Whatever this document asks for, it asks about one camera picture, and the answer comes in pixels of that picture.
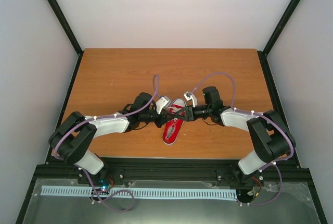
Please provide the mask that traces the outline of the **red canvas sneaker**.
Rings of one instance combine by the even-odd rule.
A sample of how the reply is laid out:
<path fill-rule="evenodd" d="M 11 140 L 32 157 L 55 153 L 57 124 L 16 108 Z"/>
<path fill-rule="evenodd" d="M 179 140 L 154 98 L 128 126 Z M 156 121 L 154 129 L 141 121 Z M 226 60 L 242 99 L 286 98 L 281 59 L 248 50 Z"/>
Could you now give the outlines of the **red canvas sneaker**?
<path fill-rule="evenodd" d="M 180 106 L 182 106 L 182 107 L 187 106 L 186 102 L 182 98 L 176 98 L 172 102 L 172 104 L 171 104 L 171 106 L 176 106 L 176 105 L 178 107 L 180 107 Z M 173 144 L 176 141 L 176 139 L 177 139 L 177 136 L 178 136 L 178 134 L 179 134 L 179 132 L 181 130 L 181 127 L 172 125 L 170 123 L 165 124 L 164 132 L 163 132 L 163 135 L 162 135 L 163 142 L 166 145 Z"/>

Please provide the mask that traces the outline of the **white shoelace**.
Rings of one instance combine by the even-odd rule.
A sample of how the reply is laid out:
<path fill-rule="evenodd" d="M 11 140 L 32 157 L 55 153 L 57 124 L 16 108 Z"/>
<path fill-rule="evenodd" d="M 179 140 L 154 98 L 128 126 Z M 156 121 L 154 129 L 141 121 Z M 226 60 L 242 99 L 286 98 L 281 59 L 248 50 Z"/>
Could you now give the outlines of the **white shoelace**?
<path fill-rule="evenodd" d="M 176 105 L 176 106 L 171 106 L 171 107 L 169 108 L 169 112 L 170 112 L 171 114 L 173 114 L 175 111 L 178 111 L 178 110 L 181 109 L 181 108 L 183 108 L 183 107 L 182 107 L 182 106 L 178 107 L 177 105 Z M 177 118 L 173 118 L 173 119 L 171 120 L 172 123 L 176 123 L 176 122 L 178 122 L 178 121 L 182 121 L 182 120 L 181 120 L 181 119 L 177 119 Z"/>

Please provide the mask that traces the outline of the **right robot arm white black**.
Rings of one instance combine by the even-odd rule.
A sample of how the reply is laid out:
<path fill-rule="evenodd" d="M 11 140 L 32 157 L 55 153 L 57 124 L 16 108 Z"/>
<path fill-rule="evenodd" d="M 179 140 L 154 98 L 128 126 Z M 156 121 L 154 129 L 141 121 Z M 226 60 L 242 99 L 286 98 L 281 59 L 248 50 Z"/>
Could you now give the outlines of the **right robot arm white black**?
<path fill-rule="evenodd" d="M 216 125 L 248 132 L 253 151 L 239 160 L 238 170 L 241 174 L 249 175 L 293 157 L 296 143 L 276 111 L 256 113 L 225 106 L 214 86 L 204 88 L 202 92 L 205 104 L 197 105 L 195 96 L 185 93 L 185 98 L 192 100 L 193 105 L 183 107 L 172 116 L 187 122 L 210 118 Z"/>

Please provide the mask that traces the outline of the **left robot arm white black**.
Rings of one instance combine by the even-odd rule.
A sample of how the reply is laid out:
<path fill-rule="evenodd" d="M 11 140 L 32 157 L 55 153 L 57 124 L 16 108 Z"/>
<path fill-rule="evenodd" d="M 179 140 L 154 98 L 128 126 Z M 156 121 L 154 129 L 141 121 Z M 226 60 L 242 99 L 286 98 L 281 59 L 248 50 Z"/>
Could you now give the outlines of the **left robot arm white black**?
<path fill-rule="evenodd" d="M 96 183 L 104 183 L 108 178 L 105 163 L 89 146 L 94 138 L 112 133 L 127 133 L 138 130 L 141 123 L 154 123 L 156 127 L 166 126 L 163 140 L 172 144 L 178 135 L 183 120 L 173 115 L 186 107 L 182 98 L 171 101 L 161 96 L 157 101 L 148 93 L 141 92 L 134 103 L 123 110 L 106 116 L 84 116 L 80 112 L 71 113 L 50 136 L 48 142 L 54 150 L 54 157 L 68 165 L 86 170 Z"/>

